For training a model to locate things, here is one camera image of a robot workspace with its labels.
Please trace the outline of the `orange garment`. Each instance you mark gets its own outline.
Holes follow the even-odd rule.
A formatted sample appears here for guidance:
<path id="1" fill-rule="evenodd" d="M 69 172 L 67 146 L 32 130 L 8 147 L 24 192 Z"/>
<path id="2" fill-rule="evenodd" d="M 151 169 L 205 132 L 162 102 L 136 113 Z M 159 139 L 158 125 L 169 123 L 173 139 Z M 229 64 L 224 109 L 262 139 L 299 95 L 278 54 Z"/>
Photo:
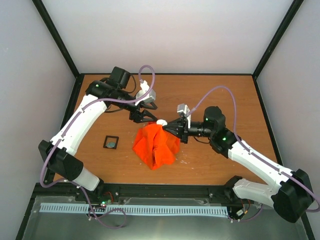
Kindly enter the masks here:
<path id="1" fill-rule="evenodd" d="M 156 170 L 175 162 L 180 139 L 163 130 L 162 125 L 150 122 L 137 131 L 132 150 L 151 170 Z"/>

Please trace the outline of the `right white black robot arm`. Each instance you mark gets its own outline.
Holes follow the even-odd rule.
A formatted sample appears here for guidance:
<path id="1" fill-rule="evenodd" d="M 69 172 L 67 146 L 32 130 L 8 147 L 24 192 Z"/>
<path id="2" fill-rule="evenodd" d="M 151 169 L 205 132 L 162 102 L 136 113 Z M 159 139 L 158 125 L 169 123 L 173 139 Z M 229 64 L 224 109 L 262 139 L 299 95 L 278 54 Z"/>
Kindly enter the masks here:
<path id="1" fill-rule="evenodd" d="M 207 138 L 217 154 L 244 166 L 264 181 L 252 182 L 235 175 L 224 185 L 223 194 L 229 202 L 242 199 L 258 202 L 295 223 L 315 200 L 306 172 L 293 171 L 254 150 L 226 127 L 226 117 L 219 107 L 207 107 L 202 122 L 191 120 L 185 104 L 179 105 L 177 112 L 180 117 L 165 123 L 162 127 L 165 131 L 185 144 L 190 137 Z"/>

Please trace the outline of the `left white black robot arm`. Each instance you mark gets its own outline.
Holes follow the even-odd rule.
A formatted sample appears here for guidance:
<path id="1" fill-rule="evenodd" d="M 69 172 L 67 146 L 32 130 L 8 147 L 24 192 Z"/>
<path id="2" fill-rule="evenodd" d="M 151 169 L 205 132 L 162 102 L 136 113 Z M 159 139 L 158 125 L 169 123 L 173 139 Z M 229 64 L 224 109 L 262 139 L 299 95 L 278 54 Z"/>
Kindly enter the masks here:
<path id="1" fill-rule="evenodd" d="M 144 104 L 156 99 L 156 74 L 151 74 L 151 83 L 139 80 L 140 90 L 134 96 L 124 90 L 131 74 L 119 67 L 115 67 L 109 77 L 89 84 L 80 105 L 62 129 L 50 141 L 42 140 L 38 145 L 44 161 L 40 173 L 40 185 L 43 188 L 50 188 L 56 184 L 56 181 L 49 184 L 44 182 L 45 171 L 50 170 L 61 176 L 57 182 L 70 182 L 78 188 L 86 189 L 86 195 L 92 201 L 103 198 L 104 181 L 86 169 L 75 154 L 89 129 L 111 105 L 129 111 L 129 118 L 135 123 L 144 122 L 145 116 L 156 119 L 149 111 L 140 110 Z"/>

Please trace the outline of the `black square frame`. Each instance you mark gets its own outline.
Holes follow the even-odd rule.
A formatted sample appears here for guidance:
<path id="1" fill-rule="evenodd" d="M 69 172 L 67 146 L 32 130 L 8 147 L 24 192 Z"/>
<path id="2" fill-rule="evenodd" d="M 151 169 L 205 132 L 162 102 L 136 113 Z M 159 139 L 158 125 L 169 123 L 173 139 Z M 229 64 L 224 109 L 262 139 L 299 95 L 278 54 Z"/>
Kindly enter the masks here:
<path id="1" fill-rule="evenodd" d="M 103 148 L 105 149 L 117 149 L 119 142 L 118 136 L 106 135 L 103 143 Z"/>

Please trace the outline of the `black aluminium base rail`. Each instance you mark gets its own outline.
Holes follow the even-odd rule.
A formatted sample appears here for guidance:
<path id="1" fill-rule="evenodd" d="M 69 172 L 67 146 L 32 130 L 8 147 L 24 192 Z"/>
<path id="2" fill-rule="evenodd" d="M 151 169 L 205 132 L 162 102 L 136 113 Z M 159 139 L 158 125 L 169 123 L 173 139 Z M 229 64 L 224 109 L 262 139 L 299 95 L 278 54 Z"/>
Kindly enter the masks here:
<path id="1" fill-rule="evenodd" d="M 253 187 L 255 182 L 244 182 L 245 179 L 232 178 L 224 185 L 157 185 L 157 184 L 109 184 L 104 183 L 98 186 L 95 191 L 86 190 L 89 200 L 92 203 L 103 202 L 111 200 L 114 203 L 120 202 L 119 199 L 124 198 L 155 198 L 155 199 L 209 199 L 212 204 L 221 204 L 226 206 L 239 205 L 240 199 L 255 201 L 262 203 L 258 200 L 258 195 L 249 196 L 249 193 L 237 193 L 236 187 L 243 187 L 237 189 L 245 190 L 245 187 Z M 280 188 L 275 193 L 272 193 L 271 188 L 265 190 L 266 194 L 271 194 L 271 206 L 275 203 L 295 203 L 298 201 L 297 184 L 292 180 L 289 183 L 280 183 Z M 86 201 L 84 193 L 77 189 L 71 183 L 57 183 L 52 187 L 44 188 L 40 183 L 36 183 L 33 194 L 45 196 L 74 196 L 77 201 Z"/>

